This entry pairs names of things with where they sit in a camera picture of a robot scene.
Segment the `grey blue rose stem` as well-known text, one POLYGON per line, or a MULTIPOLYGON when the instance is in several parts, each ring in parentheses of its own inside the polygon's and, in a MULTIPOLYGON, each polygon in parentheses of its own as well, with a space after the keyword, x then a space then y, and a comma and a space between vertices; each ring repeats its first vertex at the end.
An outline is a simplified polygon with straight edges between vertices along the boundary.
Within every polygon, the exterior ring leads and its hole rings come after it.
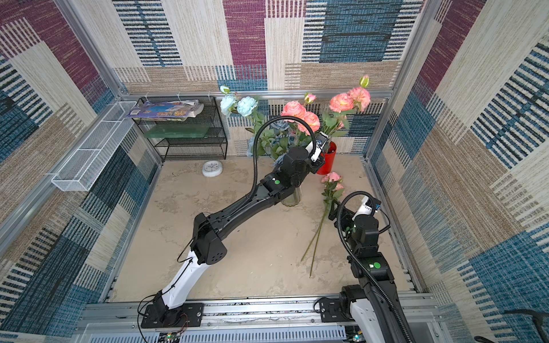
MULTIPOLYGON (((250 121, 252 126, 246 128, 252 134, 252 137, 248 140, 247 156, 253 157, 254 139, 257 136, 257 130, 264 124, 265 119, 252 117, 250 121)), ((297 138, 298 134, 294 125, 288 121, 276 121, 262 132, 260 142, 257 145, 257 154, 270 157, 274 166, 280 165, 284 155, 297 144, 297 138)))

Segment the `light blue rose stem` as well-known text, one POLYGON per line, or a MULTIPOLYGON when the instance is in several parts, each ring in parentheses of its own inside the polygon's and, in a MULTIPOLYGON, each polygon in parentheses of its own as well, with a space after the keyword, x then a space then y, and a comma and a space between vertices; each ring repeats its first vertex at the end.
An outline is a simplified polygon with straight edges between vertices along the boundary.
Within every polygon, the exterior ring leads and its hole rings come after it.
POLYGON ((227 86, 221 86, 223 97, 219 101, 221 113, 228 120, 239 120, 244 124, 244 131, 256 135, 266 123, 268 116, 260 108, 260 101, 254 97, 241 97, 227 86))

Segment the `clear glass vase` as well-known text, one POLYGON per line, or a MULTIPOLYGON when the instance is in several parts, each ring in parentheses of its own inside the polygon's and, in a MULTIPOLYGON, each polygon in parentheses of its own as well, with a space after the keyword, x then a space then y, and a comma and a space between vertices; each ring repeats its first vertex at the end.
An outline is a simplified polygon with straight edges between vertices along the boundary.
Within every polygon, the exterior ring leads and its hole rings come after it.
POLYGON ((286 207, 295 207, 300 204, 301 198, 301 189, 300 187, 296 187, 294 192, 289 197, 286 197, 284 200, 282 200, 281 203, 286 207))

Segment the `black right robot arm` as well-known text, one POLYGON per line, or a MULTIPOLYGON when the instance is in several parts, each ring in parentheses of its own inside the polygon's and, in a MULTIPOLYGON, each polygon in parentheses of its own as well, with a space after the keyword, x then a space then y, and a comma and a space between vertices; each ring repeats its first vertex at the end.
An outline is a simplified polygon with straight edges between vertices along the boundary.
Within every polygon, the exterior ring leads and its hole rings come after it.
POLYGON ((347 252, 358 284, 342 288, 340 311, 360 328, 366 342, 414 342, 397 293, 394 275, 379 250, 375 213, 380 201, 366 191, 356 191, 337 202, 331 215, 347 252))

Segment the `green sheet on shelf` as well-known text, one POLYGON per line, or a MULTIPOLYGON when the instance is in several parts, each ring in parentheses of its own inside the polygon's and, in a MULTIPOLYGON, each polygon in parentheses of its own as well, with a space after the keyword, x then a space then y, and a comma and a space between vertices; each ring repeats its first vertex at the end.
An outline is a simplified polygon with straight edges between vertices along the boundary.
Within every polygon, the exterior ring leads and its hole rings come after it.
POLYGON ((194 139, 205 137, 209 129, 208 125, 166 124, 156 125, 144 135, 149 139, 194 139))

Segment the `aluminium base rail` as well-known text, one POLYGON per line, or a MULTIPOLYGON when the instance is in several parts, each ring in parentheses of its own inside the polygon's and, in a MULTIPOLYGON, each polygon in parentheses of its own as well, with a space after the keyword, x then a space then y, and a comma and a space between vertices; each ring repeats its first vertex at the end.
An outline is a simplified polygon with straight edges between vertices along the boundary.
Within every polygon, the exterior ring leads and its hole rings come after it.
POLYGON ((191 301, 200 323, 182 330, 139 328, 139 302, 90 304, 73 342, 360 342, 354 322, 323 322, 316 296, 191 301))

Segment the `white blue alarm clock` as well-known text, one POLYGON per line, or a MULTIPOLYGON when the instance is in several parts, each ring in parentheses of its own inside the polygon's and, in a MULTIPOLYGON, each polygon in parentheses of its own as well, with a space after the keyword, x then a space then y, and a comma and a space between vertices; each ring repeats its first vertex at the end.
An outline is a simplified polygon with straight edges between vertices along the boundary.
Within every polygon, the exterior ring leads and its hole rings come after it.
POLYGON ((223 165, 221 161, 206 161, 202 166, 202 174, 208 178, 220 176, 222 172, 223 165))

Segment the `colourful book on shelf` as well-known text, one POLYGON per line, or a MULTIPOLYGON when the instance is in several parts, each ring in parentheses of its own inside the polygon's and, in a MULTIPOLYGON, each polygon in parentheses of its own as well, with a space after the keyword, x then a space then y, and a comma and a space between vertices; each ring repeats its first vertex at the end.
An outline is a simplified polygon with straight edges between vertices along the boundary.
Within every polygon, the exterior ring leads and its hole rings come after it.
POLYGON ((185 121, 197 117, 203 110, 204 104, 196 99, 157 103, 146 101, 144 104, 132 108, 127 114, 127 118, 149 121, 185 121))

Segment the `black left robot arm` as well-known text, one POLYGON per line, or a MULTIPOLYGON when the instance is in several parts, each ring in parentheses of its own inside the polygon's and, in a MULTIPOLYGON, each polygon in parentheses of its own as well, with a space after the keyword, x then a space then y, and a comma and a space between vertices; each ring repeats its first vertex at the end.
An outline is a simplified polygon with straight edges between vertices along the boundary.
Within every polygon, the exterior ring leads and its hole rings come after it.
POLYGON ((329 139, 329 135, 313 131, 305 120, 297 117, 275 117, 266 121, 257 131, 252 146, 254 179, 251 190, 223 210, 210 215, 201 213, 194 218, 192 238, 187 245, 190 251, 180 262, 182 266, 172 281, 154 295, 144 318, 158 323, 174 320, 177 316, 174 312, 184 305, 190 290, 207 268, 226 256, 227 248, 223 240, 256 214, 293 195, 307 175, 317 173, 325 163, 320 154, 329 139), (257 158, 260 136, 270 124, 283 120, 301 124, 310 134, 311 142, 307 147, 291 147, 280 164, 259 180, 257 158))

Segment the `red pencil cup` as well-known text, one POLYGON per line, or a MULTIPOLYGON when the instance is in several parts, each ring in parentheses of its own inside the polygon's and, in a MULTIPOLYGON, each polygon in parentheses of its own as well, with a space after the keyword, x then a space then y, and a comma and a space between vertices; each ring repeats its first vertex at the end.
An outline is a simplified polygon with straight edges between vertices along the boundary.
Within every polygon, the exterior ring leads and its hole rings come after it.
POLYGON ((328 146, 326 152, 322 152, 320 154, 320 156, 323 158, 324 164, 319 168, 319 170, 317 171, 317 174, 327 175, 331 173, 333 169, 336 153, 337 153, 337 145, 332 141, 330 142, 330 145, 328 146))

